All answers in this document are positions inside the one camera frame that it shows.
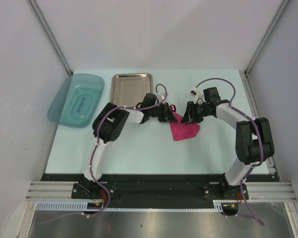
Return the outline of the pink paper napkin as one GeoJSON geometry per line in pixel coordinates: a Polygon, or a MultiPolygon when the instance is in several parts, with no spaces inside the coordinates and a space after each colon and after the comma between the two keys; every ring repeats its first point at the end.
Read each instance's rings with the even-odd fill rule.
{"type": "Polygon", "coordinates": [[[178,113],[175,113],[174,116],[178,120],[177,123],[170,123],[171,133],[174,141],[186,140],[197,136],[201,128],[198,124],[181,124],[180,121],[183,117],[178,113]]]}

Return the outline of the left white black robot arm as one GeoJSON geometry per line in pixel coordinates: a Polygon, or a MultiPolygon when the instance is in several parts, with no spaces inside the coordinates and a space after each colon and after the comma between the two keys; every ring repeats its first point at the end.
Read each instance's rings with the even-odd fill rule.
{"type": "Polygon", "coordinates": [[[166,94],[147,93],[144,99],[134,107],[117,106],[107,103],[92,124],[95,139],[94,149],[89,164],[78,182],[79,188],[89,198],[95,198],[101,189],[104,153],[106,148],[120,136],[125,124],[143,124],[150,118],[159,122],[176,123],[176,106],[167,103],[166,94]]]}

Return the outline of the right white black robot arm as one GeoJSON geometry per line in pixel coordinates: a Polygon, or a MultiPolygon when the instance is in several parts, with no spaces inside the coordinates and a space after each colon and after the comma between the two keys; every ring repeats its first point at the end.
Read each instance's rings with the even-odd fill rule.
{"type": "Polygon", "coordinates": [[[195,87],[191,95],[194,100],[187,103],[182,124],[201,123],[205,117],[213,116],[235,129],[237,158],[223,174],[219,186],[220,195],[231,199],[243,190],[243,183],[251,172],[275,153],[269,120],[248,116],[231,101],[222,100],[216,87],[207,88],[202,94],[195,87]]]}

